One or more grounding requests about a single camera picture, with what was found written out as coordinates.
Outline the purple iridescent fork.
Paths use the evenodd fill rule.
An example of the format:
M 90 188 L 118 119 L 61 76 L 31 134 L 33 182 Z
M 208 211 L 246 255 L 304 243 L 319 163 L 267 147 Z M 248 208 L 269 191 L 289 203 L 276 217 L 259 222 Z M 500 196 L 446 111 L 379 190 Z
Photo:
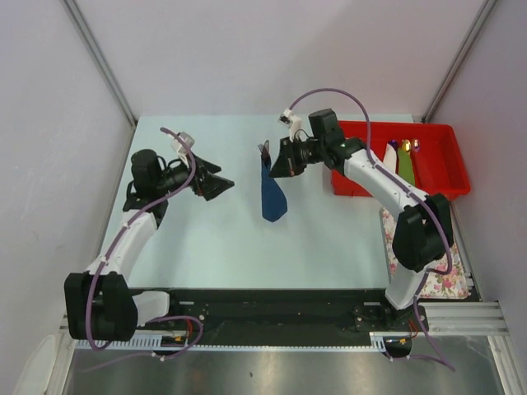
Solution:
M 268 165 L 271 162 L 270 156 L 270 142 L 265 140 L 264 143 L 258 144 L 258 149 L 260 151 L 260 159 L 265 164 Z

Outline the dark blue paper napkin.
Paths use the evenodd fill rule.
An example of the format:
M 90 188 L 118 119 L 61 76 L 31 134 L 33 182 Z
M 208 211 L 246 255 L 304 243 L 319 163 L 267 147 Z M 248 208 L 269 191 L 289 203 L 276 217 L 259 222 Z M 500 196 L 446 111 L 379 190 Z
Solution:
M 266 221 L 275 222 L 287 213 L 287 198 L 276 180 L 269 176 L 271 167 L 270 155 L 262 152 L 260 154 L 260 162 L 261 213 Z

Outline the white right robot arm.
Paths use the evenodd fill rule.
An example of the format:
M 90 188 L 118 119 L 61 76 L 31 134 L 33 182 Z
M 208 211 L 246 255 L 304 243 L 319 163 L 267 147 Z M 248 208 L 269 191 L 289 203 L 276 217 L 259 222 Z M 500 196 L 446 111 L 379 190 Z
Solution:
M 409 320 L 408 307 L 418 297 L 433 262 L 450 258 L 454 243 L 450 204 L 441 193 L 430 195 L 390 170 L 358 137 L 346 137 L 332 109 L 308 117 L 312 134 L 300 138 L 302 121 L 285 109 L 278 121 L 289 134 L 269 172 L 272 178 L 302 174 L 307 165 L 324 164 L 359 184 L 395 219 L 392 250 L 399 264 L 380 309 L 380 321 L 399 330 Z

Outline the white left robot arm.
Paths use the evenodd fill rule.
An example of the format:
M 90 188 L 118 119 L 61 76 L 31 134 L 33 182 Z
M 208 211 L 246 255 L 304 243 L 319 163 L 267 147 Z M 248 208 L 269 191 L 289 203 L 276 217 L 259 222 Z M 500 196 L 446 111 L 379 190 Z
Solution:
M 154 150 L 131 157 L 133 179 L 126 189 L 123 217 L 107 250 L 84 272 L 71 273 L 64 282 L 68 329 L 95 350 L 111 342 L 130 340 L 136 329 L 156 321 L 176 327 L 182 309 L 164 290 L 133 291 L 128 279 L 148 240 L 159 230 L 168 200 L 185 188 L 206 201 L 217 198 L 235 183 L 219 175 L 221 167 L 194 155 L 166 162 Z

